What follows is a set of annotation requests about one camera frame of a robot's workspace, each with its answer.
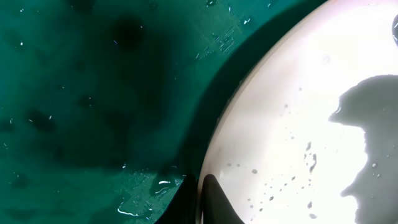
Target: wet green surface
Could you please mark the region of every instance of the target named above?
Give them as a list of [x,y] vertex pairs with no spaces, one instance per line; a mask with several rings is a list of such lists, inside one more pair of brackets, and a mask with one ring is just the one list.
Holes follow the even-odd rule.
[[299,2],[1,1],[0,223],[156,221]]

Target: white plate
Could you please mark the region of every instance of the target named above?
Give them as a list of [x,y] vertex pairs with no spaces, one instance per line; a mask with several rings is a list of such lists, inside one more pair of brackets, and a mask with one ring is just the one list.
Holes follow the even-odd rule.
[[398,221],[398,76],[380,76],[398,75],[397,15],[336,0],[297,24],[234,95],[199,186],[214,174],[245,223]]

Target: white disc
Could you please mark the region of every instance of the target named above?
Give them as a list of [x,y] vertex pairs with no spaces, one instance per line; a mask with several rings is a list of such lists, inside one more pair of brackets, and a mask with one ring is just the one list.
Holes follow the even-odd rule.
[[214,174],[245,223],[396,223],[397,15],[333,0],[297,24],[222,115],[200,188]]

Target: green surface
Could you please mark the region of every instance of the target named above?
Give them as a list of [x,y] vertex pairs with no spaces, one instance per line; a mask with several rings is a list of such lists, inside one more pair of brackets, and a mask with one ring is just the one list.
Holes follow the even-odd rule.
[[0,223],[154,223],[300,2],[0,1]]

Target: black object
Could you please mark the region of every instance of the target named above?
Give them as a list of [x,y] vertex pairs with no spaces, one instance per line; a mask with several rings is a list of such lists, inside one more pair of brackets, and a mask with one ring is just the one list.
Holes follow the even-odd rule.
[[[194,224],[197,188],[196,178],[188,175],[156,224]],[[216,177],[211,174],[203,180],[200,211],[203,212],[204,224],[243,224]]]

